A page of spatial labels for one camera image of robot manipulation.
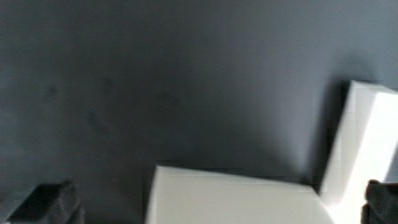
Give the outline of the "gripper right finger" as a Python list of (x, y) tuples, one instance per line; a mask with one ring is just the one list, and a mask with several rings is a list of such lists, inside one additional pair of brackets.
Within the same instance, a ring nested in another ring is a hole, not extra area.
[(361, 224), (398, 224), (398, 183), (369, 182)]

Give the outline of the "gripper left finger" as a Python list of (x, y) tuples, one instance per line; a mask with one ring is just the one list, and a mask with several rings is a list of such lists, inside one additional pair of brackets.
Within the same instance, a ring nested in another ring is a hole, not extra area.
[(77, 184), (43, 183), (0, 195), (0, 224), (86, 224)]

